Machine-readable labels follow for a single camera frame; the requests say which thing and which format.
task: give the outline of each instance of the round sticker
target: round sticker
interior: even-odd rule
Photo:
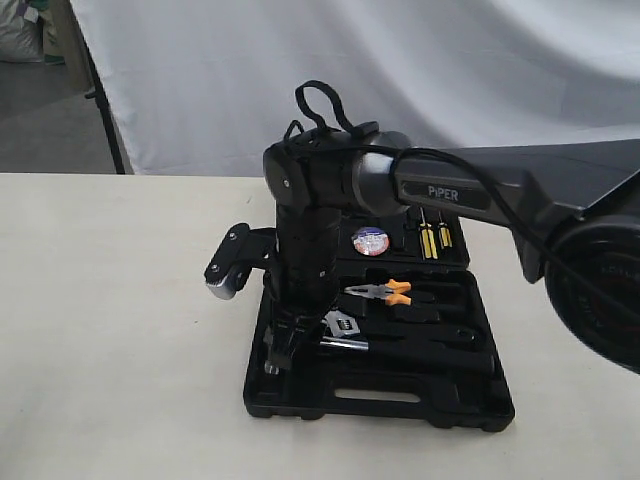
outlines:
[[[376,227],[363,227],[351,237],[357,252],[368,257],[377,257],[389,249],[389,236]]]

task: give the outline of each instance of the black cable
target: black cable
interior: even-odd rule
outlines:
[[[388,155],[394,157],[396,160],[400,160],[403,157],[408,155],[415,155],[418,157],[429,157],[431,160],[449,163],[454,165],[471,175],[473,175],[480,184],[484,187],[487,193],[491,196],[493,201],[496,203],[500,211],[504,214],[505,218],[510,223],[510,228],[512,228],[516,233],[518,233],[524,240],[529,242],[538,252],[544,257],[548,262],[555,265],[561,272],[563,272],[569,279],[576,282],[582,288],[587,290],[592,295],[599,297],[603,302],[609,304],[609,306],[615,308],[620,313],[628,316],[629,318],[634,319],[636,322],[640,323],[640,315],[636,312],[632,311],[626,305],[623,305],[618,300],[614,299],[610,295],[606,294],[598,287],[596,287],[592,282],[584,278],[578,272],[573,270],[569,265],[567,265],[558,255],[556,255],[545,243],[538,238],[538,236],[529,228],[529,226],[516,214],[516,212],[509,206],[506,200],[502,197],[500,191],[496,188],[498,182],[487,172],[485,172],[482,168],[479,168],[472,163],[464,160],[457,155],[453,155],[451,153],[443,152],[441,150],[436,150],[432,148],[423,148],[423,147],[411,147],[406,149],[399,149],[393,147],[386,147],[382,145],[350,145],[350,146],[341,146],[341,147],[324,147],[324,148],[315,148],[309,149],[296,145],[291,145],[293,151],[298,151],[300,153],[305,154],[324,154],[324,153],[337,153],[337,152],[348,152],[348,151],[360,151],[360,152],[368,152],[368,153],[379,153],[383,155]]]

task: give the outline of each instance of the white fabric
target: white fabric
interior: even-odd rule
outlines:
[[[21,3],[20,0],[0,0],[0,61],[41,62],[38,28],[18,15]]]
[[[138,173],[261,174],[312,78],[414,144],[640,136],[633,0],[72,3]]]

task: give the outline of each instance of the white tabletop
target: white tabletop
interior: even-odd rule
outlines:
[[[640,378],[583,347],[507,231],[464,222],[516,419],[250,417],[260,275],[202,271],[227,229],[273,225],[261,179],[0,175],[0,479],[640,477]]]

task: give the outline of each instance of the tool kit case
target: tool kit case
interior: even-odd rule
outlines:
[[[448,227],[448,248],[425,254],[425,224]],[[358,253],[353,236],[362,227],[383,230],[388,249],[375,257]],[[297,351],[291,370],[270,375],[264,368],[264,339],[272,308],[264,294],[243,392],[249,414],[305,420],[325,414],[398,417],[439,428],[504,430],[515,411],[468,265],[455,216],[411,208],[390,218],[343,217],[336,266],[341,291],[409,282],[411,304],[387,305],[341,293],[337,308],[357,321],[359,333],[353,338],[366,340],[368,350],[328,348],[318,338],[310,339]]]

